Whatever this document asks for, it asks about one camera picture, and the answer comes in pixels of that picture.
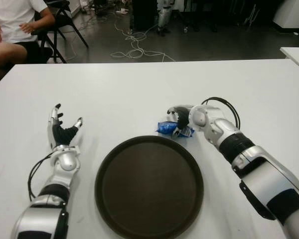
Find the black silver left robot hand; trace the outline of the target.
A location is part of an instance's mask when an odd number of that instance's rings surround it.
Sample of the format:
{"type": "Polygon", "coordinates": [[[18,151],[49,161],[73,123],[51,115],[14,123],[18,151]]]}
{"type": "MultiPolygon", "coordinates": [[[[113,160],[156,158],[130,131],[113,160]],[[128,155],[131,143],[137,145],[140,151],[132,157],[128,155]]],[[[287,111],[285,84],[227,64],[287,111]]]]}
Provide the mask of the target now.
{"type": "Polygon", "coordinates": [[[60,118],[63,116],[63,113],[58,112],[60,107],[61,104],[56,104],[52,108],[47,125],[49,145],[53,151],[55,148],[61,145],[69,146],[79,128],[83,125],[83,118],[80,117],[73,124],[73,126],[69,128],[63,128],[63,121],[60,120],[60,118]]]}

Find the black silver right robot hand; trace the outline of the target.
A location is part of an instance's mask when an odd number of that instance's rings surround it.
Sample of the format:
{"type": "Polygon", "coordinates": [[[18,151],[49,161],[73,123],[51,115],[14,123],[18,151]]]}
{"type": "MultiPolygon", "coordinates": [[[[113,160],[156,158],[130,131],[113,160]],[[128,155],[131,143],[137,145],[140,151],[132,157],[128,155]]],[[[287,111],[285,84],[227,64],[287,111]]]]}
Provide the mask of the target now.
{"type": "Polygon", "coordinates": [[[172,137],[178,137],[180,133],[189,125],[189,113],[193,105],[177,105],[170,107],[167,114],[177,116],[177,126],[172,133],[172,137]]]}

